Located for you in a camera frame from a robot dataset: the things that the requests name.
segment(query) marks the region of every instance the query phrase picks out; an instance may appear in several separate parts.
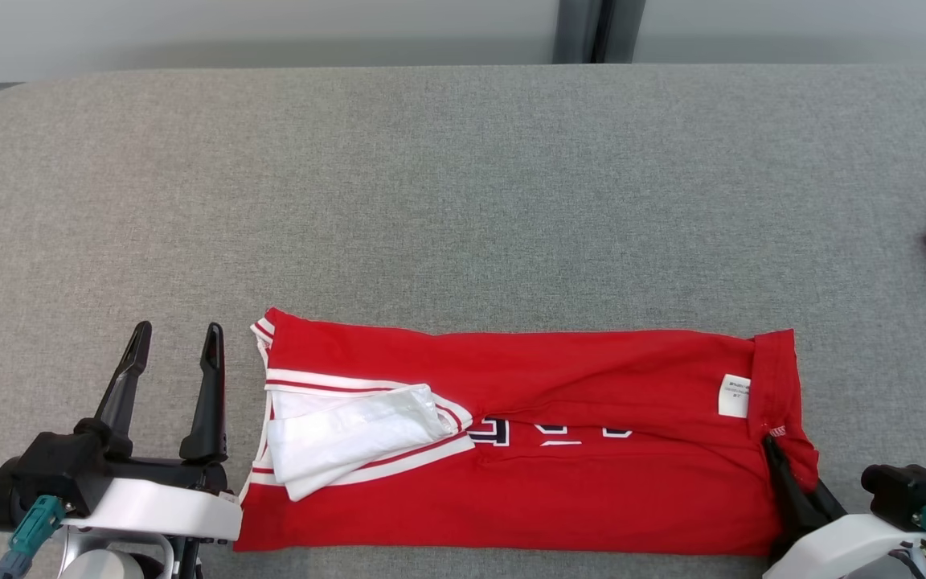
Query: white fabric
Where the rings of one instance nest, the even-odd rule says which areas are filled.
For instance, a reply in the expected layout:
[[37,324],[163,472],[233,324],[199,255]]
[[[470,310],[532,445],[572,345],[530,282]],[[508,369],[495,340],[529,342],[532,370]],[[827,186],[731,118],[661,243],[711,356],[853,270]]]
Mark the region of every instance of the white fabric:
[[283,421],[287,418],[304,417],[313,412],[324,412],[338,406],[352,404],[354,400],[357,399],[324,396],[322,393],[318,395],[318,393],[283,392],[275,389],[273,391],[273,418]]
[[[275,414],[304,396],[272,392]],[[321,404],[330,396],[316,396]],[[339,405],[320,411],[278,418],[267,424],[273,475],[290,485],[289,497],[304,498],[367,462],[396,451],[425,446],[456,432],[440,418],[431,388],[417,384],[376,393],[367,398],[334,398]]]
[[[441,444],[419,447],[418,452],[405,455],[405,457],[398,458],[395,461],[382,462],[382,464],[379,465],[364,466],[364,468],[353,470],[353,472],[332,482],[328,487],[366,483],[370,480],[394,476],[399,473],[407,472],[407,470],[418,469],[423,465],[430,465],[431,462],[440,461],[442,458],[452,457],[455,454],[473,450],[474,446],[473,439],[463,433],[456,437],[450,437],[449,440]],[[265,461],[254,462],[252,465],[258,466],[258,469],[253,468],[252,472],[249,473],[249,477],[246,480],[246,487],[248,483],[265,484],[268,485],[268,487],[288,486],[280,484],[277,478],[273,476],[273,464],[269,461],[269,454],[267,454],[267,459],[265,459]],[[245,492],[246,491],[242,490],[243,501],[245,499]]]

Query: robotic arm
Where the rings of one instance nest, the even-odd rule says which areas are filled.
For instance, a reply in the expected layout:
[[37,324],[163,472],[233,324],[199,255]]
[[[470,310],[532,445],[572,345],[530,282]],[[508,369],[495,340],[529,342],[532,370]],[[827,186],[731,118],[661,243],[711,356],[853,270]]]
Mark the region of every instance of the robotic arm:
[[764,579],[926,579],[926,469],[871,465],[870,514],[846,514],[820,482],[804,494],[772,437],[764,440],[784,532]]
[[[211,323],[191,433],[177,459],[133,458],[128,437],[138,378],[152,336],[141,322],[95,416],[73,433],[40,433],[0,468],[0,531],[12,532],[0,578],[26,575],[49,536],[65,543],[61,579],[202,576],[199,544],[238,539],[242,511],[227,489],[223,331]],[[114,542],[158,546],[161,560],[110,550]]]

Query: folded jersey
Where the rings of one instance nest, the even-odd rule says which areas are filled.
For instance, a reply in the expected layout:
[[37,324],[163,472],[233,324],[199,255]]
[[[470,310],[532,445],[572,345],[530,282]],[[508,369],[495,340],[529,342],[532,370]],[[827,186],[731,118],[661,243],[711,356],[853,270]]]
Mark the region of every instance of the folded jersey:
[[[779,528],[762,437],[779,437],[804,491],[816,484],[790,331],[430,336],[271,309],[253,332],[268,407],[236,550],[761,554]],[[419,397],[408,411],[371,406],[402,392]],[[389,418],[411,436],[363,440]],[[295,439],[337,457],[306,457]]]

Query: red fabric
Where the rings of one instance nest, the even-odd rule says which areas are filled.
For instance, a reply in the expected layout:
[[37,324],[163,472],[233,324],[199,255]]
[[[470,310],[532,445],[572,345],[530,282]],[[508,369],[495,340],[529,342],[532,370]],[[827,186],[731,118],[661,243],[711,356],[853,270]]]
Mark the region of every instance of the red fabric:
[[[804,490],[816,484],[791,331],[752,340],[669,330],[429,336],[278,310],[267,319],[271,369],[422,382],[470,411],[477,437],[499,424],[486,417],[508,419],[514,436],[297,503],[279,485],[251,483],[236,550],[364,544],[760,556],[779,530],[762,437],[781,435]],[[751,379],[748,418],[718,415],[725,374]],[[632,432],[607,437],[603,428]]]

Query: red jersey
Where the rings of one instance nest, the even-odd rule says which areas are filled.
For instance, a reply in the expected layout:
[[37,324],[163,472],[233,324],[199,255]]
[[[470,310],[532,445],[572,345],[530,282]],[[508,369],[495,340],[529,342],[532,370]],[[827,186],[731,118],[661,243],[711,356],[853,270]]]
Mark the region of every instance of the red jersey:
[[456,431],[298,502],[273,477],[264,436],[236,550],[764,554],[779,521],[762,437],[779,435],[804,490],[816,484],[790,331],[429,336],[271,310],[255,332],[268,419],[282,388],[367,396],[427,384]]

